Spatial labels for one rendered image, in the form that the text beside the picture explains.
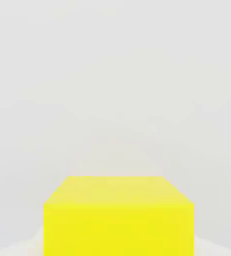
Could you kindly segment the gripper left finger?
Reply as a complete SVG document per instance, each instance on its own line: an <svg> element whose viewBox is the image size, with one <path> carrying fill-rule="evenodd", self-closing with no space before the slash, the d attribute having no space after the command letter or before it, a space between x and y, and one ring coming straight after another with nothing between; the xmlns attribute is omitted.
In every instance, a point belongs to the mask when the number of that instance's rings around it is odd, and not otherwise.
<svg viewBox="0 0 231 256"><path fill-rule="evenodd" d="M1 249L0 256L44 256L44 228L41 227L30 240Z"/></svg>

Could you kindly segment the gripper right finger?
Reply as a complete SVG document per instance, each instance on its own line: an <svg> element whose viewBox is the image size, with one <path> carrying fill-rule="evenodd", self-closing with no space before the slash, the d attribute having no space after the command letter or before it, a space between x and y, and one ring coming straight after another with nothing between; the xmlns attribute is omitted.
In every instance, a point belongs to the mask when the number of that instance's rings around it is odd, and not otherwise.
<svg viewBox="0 0 231 256"><path fill-rule="evenodd" d="M195 236L195 256L231 256L231 250Z"/></svg>

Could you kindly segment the small yellow cube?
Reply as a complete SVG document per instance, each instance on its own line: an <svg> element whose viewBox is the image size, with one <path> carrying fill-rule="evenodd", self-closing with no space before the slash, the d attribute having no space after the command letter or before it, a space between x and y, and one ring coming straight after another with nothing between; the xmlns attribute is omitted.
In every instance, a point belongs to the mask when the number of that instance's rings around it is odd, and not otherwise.
<svg viewBox="0 0 231 256"><path fill-rule="evenodd" d="M43 227L43 256L195 256L195 205L161 176L70 176Z"/></svg>

